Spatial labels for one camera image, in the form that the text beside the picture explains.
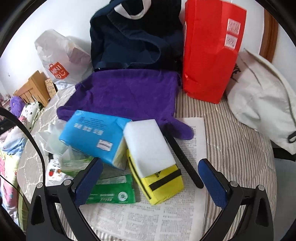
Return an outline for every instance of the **dark blue bag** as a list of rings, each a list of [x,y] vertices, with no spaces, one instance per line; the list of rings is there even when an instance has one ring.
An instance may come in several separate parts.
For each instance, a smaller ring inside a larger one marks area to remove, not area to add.
[[[181,0],[152,0],[140,19],[126,18],[114,9],[121,3],[126,6],[128,2],[111,1],[91,18],[94,70],[131,68],[180,72],[183,56],[183,26],[179,20]]]

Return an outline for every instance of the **purple towel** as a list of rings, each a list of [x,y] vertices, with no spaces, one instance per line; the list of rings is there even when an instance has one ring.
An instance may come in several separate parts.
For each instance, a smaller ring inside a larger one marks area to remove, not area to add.
[[[95,72],[75,86],[76,92],[57,109],[68,121],[76,110],[114,115],[133,121],[155,119],[176,138],[193,138],[192,129],[175,119],[179,92],[177,72],[150,69],[117,69]]]
[[[10,99],[10,112],[14,114],[17,118],[20,117],[24,107],[25,107],[25,103],[21,97],[13,96]]]

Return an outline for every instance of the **blue gripper pad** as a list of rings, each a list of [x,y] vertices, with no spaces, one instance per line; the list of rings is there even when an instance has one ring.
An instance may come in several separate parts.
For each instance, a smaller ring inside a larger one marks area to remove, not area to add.
[[[224,209],[227,205],[227,192],[203,159],[198,163],[198,174],[215,205]]]
[[[75,189],[76,195],[73,201],[77,207],[85,204],[86,200],[91,194],[92,188],[97,183],[102,171],[103,163],[101,159],[98,158],[98,160],[89,170],[89,172],[85,174],[84,178]]]

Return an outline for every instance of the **bedsheet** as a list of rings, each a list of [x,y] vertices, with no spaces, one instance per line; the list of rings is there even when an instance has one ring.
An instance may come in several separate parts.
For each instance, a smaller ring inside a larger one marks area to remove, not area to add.
[[[64,105],[74,91],[75,88],[71,87],[59,91],[55,95],[33,127],[31,132],[33,137],[36,132],[46,128],[49,123],[56,122],[58,119],[56,109]],[[265,186],[274,217],[277,182],[270,140],[240,123],[232,114],[225,97],[222,98],[219,104],[212,104],[192,99],[181,91],[176,100],[176,117],[204,118],[208,160],[228,180],[236,180],[243,187],[255,188],[259,184]],[[21,157],[17,179],[30,202],[36,184],[42,181],[41,161],[30,142],[26,143]],[[90,225],[94,227],[94,231],[99,238],[102,241],[120,240],[106,232],[102,232],[100,225],[96,222],[98,213],[94,213],[93,209],[90,210],[91,212],[84,213],[84,215]],[[203,234],[213,224],[220,210],[221,208],[215,206],[207,192]],[[235,233],[243,211],[244,207],[242,206],[226,235],[226,240],[230,239]],[[68,237],[76,240],[60,208],[58,208],[58,213]]]

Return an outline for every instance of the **red shopping bag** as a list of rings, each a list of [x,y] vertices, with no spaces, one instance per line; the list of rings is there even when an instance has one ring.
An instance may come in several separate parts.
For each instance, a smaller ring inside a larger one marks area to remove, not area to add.
[[[188,96],[219,103],[233,72],[247,11],[220,0],[185,4],[183,89]]]

